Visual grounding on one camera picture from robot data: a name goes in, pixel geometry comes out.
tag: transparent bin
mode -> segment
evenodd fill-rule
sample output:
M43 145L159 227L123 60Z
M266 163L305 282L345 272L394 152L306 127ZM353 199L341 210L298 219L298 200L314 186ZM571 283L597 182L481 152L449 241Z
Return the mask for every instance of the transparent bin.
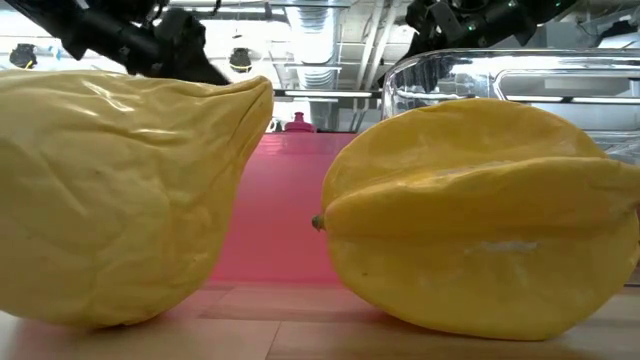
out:
M640 51L448 50L389 71L383 119L465 98L528 103L585 130L612 158L640 164Z

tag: pink backdrop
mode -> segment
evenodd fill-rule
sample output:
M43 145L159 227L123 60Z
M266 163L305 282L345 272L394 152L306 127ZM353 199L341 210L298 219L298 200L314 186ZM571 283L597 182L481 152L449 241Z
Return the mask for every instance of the pink backdrop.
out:
M213 280L334 283L325 235L311 227L322 181L355 135L270 134L244 172Z

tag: yellow gourd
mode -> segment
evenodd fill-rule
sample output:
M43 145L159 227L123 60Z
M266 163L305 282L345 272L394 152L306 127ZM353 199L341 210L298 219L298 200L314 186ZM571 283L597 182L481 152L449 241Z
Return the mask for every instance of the yellow gourd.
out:
M0 72L0 311L135 324L209 276L271 84Z
M542 110L488 99L413 110L335 159L323 214L343 282L426 328L557 336L640 255L640 168Z

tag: pink bottle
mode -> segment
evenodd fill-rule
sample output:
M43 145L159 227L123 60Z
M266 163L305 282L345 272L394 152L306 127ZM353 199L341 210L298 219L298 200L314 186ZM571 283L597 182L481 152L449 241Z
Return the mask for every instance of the pink bottle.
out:
M304 114L297 112L295 120L285 124L284 132L316 132L316 127L304 121Z

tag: wooden surface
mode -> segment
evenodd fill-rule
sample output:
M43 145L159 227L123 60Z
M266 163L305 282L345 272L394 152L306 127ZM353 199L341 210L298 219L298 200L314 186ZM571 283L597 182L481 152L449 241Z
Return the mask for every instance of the wooden surface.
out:
M210 285L147 324L93 333L0 313L1 360L640 359L640 288L559 339L518 343L420 329L341 288Z

